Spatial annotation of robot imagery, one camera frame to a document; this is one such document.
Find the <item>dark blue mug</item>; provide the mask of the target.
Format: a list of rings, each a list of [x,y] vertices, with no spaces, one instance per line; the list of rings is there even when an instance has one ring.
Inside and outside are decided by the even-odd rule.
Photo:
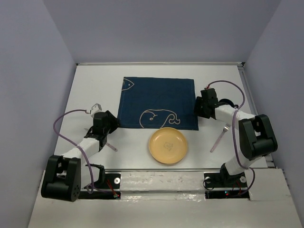
[[[226,105],[230,105],[231,107],[235,108],[235,104],[229,99],[224,98],[224,99],[219,100],[219,102],[225,103]]]

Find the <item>pink handled knife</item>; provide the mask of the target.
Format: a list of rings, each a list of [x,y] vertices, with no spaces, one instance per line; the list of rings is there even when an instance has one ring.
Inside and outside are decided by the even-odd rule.
[[[113,151],[115,151],[115,152],[117,152],[118,150],[114,147],[114,146],[112,146],[110,143],[106,143],[106,145],[109,147],[109,148],[111,148]]]

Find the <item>pink handled fork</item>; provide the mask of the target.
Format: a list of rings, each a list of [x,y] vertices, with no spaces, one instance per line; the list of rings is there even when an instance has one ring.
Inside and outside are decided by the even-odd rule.
[[[220,143],[222,137],[224,136],[224,134],[229,131],[231,125],[230,124],[226,124],[221,132],[221,134],[219,135],[219,137],[217,138],[217,140],[215,141],[214,145],[212,146],[212,148],[210,149],[210,152],[214,152],[214,150],[216,149],[216,147],[218,146],[218,144]]]

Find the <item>dark blue cloth placemat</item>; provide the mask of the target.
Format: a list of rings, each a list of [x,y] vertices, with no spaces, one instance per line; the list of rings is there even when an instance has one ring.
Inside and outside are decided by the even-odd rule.
[[[193,79],[124,77],[118,109],[122,128],[199,129]]]

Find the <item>yellow round plate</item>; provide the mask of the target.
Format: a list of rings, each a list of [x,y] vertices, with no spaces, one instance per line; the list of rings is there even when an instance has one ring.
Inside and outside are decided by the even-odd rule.
[[[176,164],[187,154],[186,137],[177,129],[165,127],[155,131],[149,139],[152,157],[163,164]]]

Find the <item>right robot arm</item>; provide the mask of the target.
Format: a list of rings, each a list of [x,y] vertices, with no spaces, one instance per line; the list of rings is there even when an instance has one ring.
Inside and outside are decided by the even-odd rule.
[[[204,187],[207,190],[231,188],[255,161],[268,156],[278,148],[267,115],[244,113],[230,100],[219,100],[213,88],[201,91],[201,95],[196,98],[194,114],[206,119],[223,121],[232,130],[235,155],[221,166],[218,173],[205,176]]]

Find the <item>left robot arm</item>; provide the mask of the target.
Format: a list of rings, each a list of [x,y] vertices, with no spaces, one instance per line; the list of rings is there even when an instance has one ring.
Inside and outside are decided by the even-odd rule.
[[[120,123],[110,112],[93,114],[93,125],[80,143],[71,142],[73,149],[62,155],[49,157],[41,185],[41,196],[48,199],[74,202],[81,190],[89,194],[99,191],[120,195],[114,189],[114,182],[106,176],[103,165],[90,163],[89,157],[100,152],[107,144],[107,137]]]

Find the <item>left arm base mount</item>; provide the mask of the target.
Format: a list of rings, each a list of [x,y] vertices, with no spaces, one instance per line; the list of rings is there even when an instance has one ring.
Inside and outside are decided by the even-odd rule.
[[[103,165],[91,164],[94,178],[94,192],[86,189],[91,184],[91,176],[88,166],[82,167],[80,200],[120,200],[121,173],[106,172]]]

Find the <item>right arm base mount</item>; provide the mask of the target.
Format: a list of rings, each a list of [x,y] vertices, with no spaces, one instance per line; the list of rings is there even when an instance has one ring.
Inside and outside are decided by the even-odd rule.
[[[206,199],[249,199],[245,173],[224,179],[219,172],[204,173]]]

